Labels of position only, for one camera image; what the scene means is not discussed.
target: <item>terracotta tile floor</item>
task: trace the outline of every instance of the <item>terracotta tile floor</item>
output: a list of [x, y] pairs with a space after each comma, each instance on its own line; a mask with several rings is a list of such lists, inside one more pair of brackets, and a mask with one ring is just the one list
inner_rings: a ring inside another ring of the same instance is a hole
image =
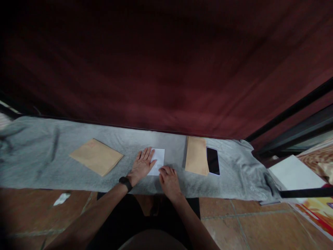
[[[81, 213], [97, 193], [67, 190], [1, 189], [0, 213], [13, 249], [42, 250]], [[139, 195], [146, 214], [151, 199]], [[254, 201], [200, 198], [202, 222], [221, 249], [333, 249], [333, 243], [287, 204], [261, 207]]]

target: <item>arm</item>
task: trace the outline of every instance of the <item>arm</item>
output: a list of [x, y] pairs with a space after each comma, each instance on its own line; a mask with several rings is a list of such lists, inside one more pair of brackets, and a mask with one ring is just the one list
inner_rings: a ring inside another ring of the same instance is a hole
[[[144, 178], [154, 166], [156, 161], [150, 163], [153, 154], [154, 150], [146, 148], [137, 155], [132, 171], [127, 175], [132, 186]], [[118, 183], [52, 241], [46, 250], [84, 249], [127, 192], [127, 187]]]
[[180, 191], [176, 170], [163, 166], [160, 170], [160, 182], [165, 195], [172, 202], [194, 249], [219, 250], [209, 232], [194, 213], [184, 195]]

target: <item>dark red fabric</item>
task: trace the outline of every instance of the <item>dark red fabric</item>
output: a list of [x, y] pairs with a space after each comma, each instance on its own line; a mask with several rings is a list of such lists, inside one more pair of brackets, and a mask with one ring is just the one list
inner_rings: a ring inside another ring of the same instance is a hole
[[29, 1], [2, 90], [42, 114], [244, 139], [333, 76], [332, 1]]

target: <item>white paper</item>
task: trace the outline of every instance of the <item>white paper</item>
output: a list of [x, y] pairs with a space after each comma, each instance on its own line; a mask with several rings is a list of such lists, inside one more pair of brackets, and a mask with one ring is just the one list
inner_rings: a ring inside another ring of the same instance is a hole
[[[282, 190], [321, 188], [326, 184], [308, 166], [292, 155], [268, 169]], [[297, 198], [299, 203], [307, 198]]]
[[165, 149], [155, 149], [152, 161], [157, 160], [153, 168], [150, 170], [148, 175], [160, 175], [159, 169], [164, 166], [164, 153]]
[[53, 205], [56, 206], [59, 204], [63, 204], [69, 197], [70, 197], [70, 194], [62, 193]]

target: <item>gray towel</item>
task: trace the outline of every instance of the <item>gray towel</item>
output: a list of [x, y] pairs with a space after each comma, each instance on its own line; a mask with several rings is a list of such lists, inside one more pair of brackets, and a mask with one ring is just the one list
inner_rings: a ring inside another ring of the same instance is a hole
[[[246, 141], [206, 138], [218, 150], [220, 176], [185, 171], [186, 136], [64, 120], [21, 117], [0, 131], [1, 176], [5, 188], [65, 189], [107, 192], [131, 170], [138, 151], [165, 149], [164, 164], [177, 170], [180, 188], [191, 197], [272, 200], [278, 191]], [[124, 157], [105, 177], [68, 155], [95, 138]], [[162, 193], [158, 176], [147, 176], [131, 193]]]

